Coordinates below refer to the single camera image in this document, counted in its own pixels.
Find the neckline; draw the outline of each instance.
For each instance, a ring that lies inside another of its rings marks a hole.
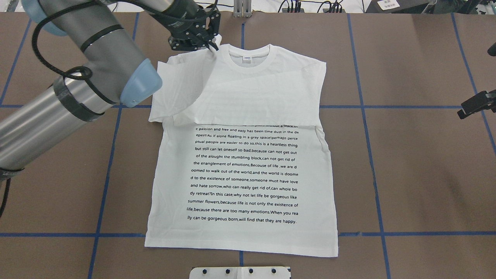
[[[276,56],[276,48],[275,48],[275,46],[273,46],[271,44],[268,44],[264,47],[261,47],[259,49],[255,49],[255,50],[244,50],[244,49],[234,47],[230,44],[225,44],[222,46],[224,46],[224,47],[221,48],[221,52],[222,52],[222,56],[223,56],[225,62],[232,69],[234,69],[236,71],[241,71],[241,72],[258,72],[258,71],[264,70],[272,63],[272,61],[274,60],[274,58]],[[262,63],[260,63],[256,66],[242,67],[242,66],[236,64],[231,59],[230,53],[235,54],[235,55],[240,55],[240,56],[252,56],[252,57],[267,54],[267,58],[264,61],[262,61]]]

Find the blue joint cap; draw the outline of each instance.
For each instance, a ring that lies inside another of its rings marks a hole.
[[[162,87],[162,79],[147,58],[141,62],[124,86],[121,102],[127,107],[134,107],[150,97]]]
[[[21,0],[22,7],[34,22],[40,23],[43,19],[47,18],[47,14],[43,11],[38,0]],[[53,22],[49,22],[43,26],[43,30],[50,32],[57,36],[67,35],[64,31],[60,30]]]

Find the white t-shirt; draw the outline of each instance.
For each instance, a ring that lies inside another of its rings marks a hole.
[[[338,254],[325,63],[221,45],[159,63],[162,122],[145,246]]]

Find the brown table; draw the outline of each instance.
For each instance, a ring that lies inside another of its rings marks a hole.
[[[151,17],[116,16],[154,65],[173,55],[168,31]],[[12,180],[0,278],[180,279],[192,267],[240,265],[290,266],[294,279],[494,278],[496,115],[462,121],[456,111],[477,90],[496,88],[496,59],[486,54],[496,17],[222,16],[224,43],[270,43],[327,62],[320,117],[339,257],[143,247],[162,136],[147,122],[148,99],[109,109]],[[0,24],[3,119],[56,74],[33,55],[25,14],[0,13]],[[84,63],[68,38],[44,32],[40,49],[61,69]]]

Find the robotic arm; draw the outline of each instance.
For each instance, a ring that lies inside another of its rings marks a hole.
[[[216,2],[203,9],[193,0],[124,0],[146,10],[171,32],[173,50],[217,49]],[[112,105],[133,107],[162,86],[156,70],[106,5],[112,0],[22,0],[39,22],[33,50],[61,76],[45,92],[0,122],[0,181],[17,175],[39,155],[101,117]],[[84,66],[62,71],[37,49],[41,28],[68,35],[88,59]]]

